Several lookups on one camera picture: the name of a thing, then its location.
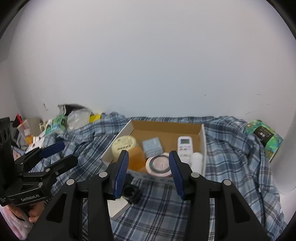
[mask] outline checkered blanket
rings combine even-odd
[[[246,125],[244,120],[227,116],[132,119],[204,123],[208,151],[205,177],[217,182],[230,179],[248,202],[271,240],[275,240],[283,231],[286,224],[279,194],[271,180],[268,160],[259,139],[243,132]],[[44,167],[70,154],[78,157],[78,165],[58,177],[52,187],[53,195],[69,178],[79,182],[93,177],[106,169],[100,157],[128,120],[129,118],[122,115],[111,113],[81,129],[60,135],[52,134],[46,138],[44,146],[64,141],[66,148],[42,160],[33,171],[43,171]],[[143,197],[117,220],[111,220],[115,240],[182,240],[189,213],[189,201],[181,200],[174,185],[139,179],[134,179],[133,183],[141,189]],[[209,240],[214,240],[215,217],[212,202],[210,210]],[[86,202],[83,205],[83,238],[87,240]]]

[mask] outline small box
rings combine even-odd
[[[158,156],[163,153],[163,147],[158,137],[143,141],[142,144],[146,158]]]
[[[125,135],[132,135],[136,138],[138,143],[158,137],[163,147],[163,151],[168,153],[172,150],[177,150],[178,138],[180,136],[191,136],[193,141],[193,152],[200,152],[203,154],[202,176],[205,176],[207,145],[205,128],[203,124],[130,120],[114,140]],[[112,143],[101,157],[101,160],[106,167],[111,162],[116,161],[113,158],[111,150]],[[164,184],[174,183],[172,177],[155,177],[149,175],[145,166],[137,171],[128,169],[128,173],[130,173],[135,178],[140,178],[143,180]]]

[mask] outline white remote control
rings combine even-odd
[[[179,137],[178,138],[178,156],[184,163],[190,163],[190,157],[193,153],[193,143],[191,137]]]

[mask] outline light blue box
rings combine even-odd
[[[163,147],[158,137],[143,141],[142,144],[146,158],[158,156],[163,153]]]

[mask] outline black label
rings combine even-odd
[[[274,136],[268,129],[263,126],[259,126],[255,131],[254,134],[260,138],[263,146],[265,147],[267,142]]]

